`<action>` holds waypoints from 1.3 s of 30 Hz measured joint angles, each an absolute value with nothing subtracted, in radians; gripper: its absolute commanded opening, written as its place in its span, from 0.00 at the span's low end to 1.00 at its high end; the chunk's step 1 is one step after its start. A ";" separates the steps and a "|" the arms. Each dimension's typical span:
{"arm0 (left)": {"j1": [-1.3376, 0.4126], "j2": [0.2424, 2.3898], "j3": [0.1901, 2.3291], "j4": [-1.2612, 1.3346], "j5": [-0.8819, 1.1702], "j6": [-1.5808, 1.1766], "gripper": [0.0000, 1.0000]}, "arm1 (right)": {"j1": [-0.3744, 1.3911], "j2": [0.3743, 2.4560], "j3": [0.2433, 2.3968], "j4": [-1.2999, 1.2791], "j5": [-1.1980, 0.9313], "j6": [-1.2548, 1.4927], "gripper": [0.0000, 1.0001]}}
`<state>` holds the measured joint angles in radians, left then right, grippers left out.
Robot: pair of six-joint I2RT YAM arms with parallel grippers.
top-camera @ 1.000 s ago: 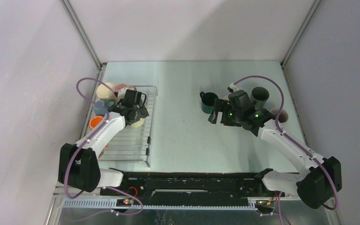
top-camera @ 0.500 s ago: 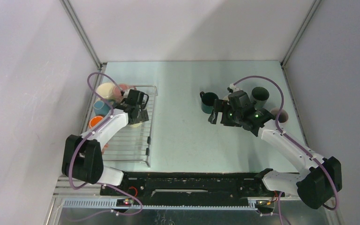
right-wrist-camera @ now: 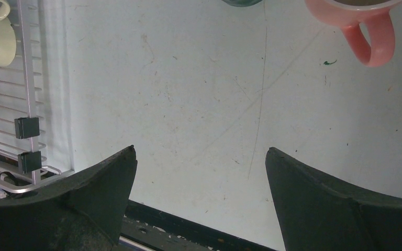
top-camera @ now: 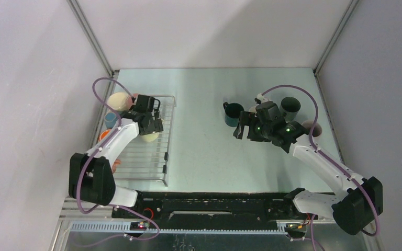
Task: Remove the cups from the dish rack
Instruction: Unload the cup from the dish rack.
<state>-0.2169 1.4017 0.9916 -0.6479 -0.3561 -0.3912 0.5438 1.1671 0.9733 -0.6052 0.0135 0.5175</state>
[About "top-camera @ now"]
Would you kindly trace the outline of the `dark teal mug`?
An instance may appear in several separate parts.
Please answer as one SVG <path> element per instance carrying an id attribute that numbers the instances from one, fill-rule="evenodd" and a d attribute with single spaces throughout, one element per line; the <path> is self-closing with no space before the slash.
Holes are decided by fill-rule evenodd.
<path id="1" fill-rule="evenodd" d="M 226 125 L 235 128 L 239 123 L 240 114 L 244 107 L 238 103 L 223 103 Z"/>

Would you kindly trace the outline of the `light green mug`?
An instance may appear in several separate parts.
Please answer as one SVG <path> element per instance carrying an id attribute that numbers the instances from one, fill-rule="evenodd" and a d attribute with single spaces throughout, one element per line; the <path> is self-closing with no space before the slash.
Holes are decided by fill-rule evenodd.
<path id="1" fill-rule="evenodd" d="M 155 141 L 159 137 L 159 135 L 160 135 L 159 132 L 155 132 L 147 135 L 141 135 L 140 138 L 142 139 L 142 141 L 149 143 Z"/>

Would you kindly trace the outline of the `dark grey mug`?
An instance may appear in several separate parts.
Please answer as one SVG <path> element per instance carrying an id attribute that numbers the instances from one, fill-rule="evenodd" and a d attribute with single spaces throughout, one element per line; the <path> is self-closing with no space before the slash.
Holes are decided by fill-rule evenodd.
<path id="1" fill-rule="evenodd" d="M 285 97 L 281 100 L 280 112 L 286 122 L 293 121 L 300 109 L 301 103 L 294 97 Z"/>

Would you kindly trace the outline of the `lilac mug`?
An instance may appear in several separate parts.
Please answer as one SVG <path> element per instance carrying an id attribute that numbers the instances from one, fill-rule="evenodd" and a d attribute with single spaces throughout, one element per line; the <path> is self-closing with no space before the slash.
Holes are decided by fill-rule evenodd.
<path id="1" fill-rule="evenodd" d="M 308 132 L 310 131 L 310 129 L 312 127 L 312 138 L 314 140 L 314 142 L 318 142 L 322 136 L 323 133 L 323 129 L 321 127 L 321 125 L 319 123 L 315 123 L 313 120 L 306 120 L 301 124 Z"/>

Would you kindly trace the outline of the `pink patterned mug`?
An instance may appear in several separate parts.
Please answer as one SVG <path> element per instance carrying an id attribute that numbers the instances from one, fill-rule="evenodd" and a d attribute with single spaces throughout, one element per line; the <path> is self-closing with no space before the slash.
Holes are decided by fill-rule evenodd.
<path id="1" fill-rule="evenodd" d="M 131 102 L 132 104 L 135 104 L 136 101 L 137 101 L 138 96 L 139 96 L 138 93 L 133 93 L 133 94 L 130 96 L 130 99 L 129 99 L 130 102 Z"/>

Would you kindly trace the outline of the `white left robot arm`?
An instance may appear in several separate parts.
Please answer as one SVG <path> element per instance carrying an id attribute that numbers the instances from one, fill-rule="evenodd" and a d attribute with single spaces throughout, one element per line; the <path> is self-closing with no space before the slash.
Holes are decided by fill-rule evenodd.
<path id="1" fill-rule="evenodd" d="M 69 196 L 102 206 L 124 206 L 132 218 L 144 213 L 138 192 L 116 184 L 112 166 L 126 146 L 138 136 L 163 131 L 161 102 L 147 95 L 138 95 L 129 110 L 116 113 L 117 124 L 94 147 L 75 153 L 70 159 Z"/>

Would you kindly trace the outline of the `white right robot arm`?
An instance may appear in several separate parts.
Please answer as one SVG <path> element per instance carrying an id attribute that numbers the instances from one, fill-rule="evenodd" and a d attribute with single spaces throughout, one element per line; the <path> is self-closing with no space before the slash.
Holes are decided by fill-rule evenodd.
<path id="1" fill-rule="evenodd" d="M 247 139 L 270 142 L 306 163 L 333 192 L 326 195 L 295 189 L 283 205 L 287 217 L 296 219 L 303 213 L 316 214 L 333 219 L 350 235 L 378 221 L 383 212 L 382 183 L 375 177 L 366 179 L 337 162 L 313 141 L 308 129 L 296 121 L 286 122 L 274 102 L 261 103 L 254 112 L 241 111 L 233 136 L 242 139 L 245 127 L 249 128 Z"/>

